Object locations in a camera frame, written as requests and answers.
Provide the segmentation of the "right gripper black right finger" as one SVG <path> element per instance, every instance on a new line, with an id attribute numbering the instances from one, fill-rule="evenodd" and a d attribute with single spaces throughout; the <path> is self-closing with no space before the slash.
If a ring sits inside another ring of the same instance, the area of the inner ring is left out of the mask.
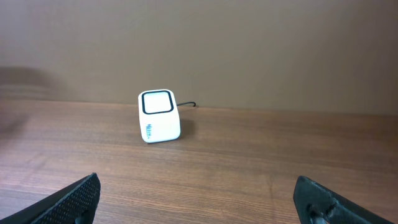
<path id="1" fill-rule="evenodd" d="M 306 176 L 298 177 L 293 200 L 301 223 L 392 224 Z"/>

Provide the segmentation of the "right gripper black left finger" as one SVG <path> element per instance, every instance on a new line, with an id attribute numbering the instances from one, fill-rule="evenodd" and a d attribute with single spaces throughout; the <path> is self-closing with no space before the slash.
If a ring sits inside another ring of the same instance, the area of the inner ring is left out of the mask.
<path id="1" fill-rule="evenodd" d="M 92 173 L 1 220 L 1 224 L 92 224 L 101 184 Z"/>

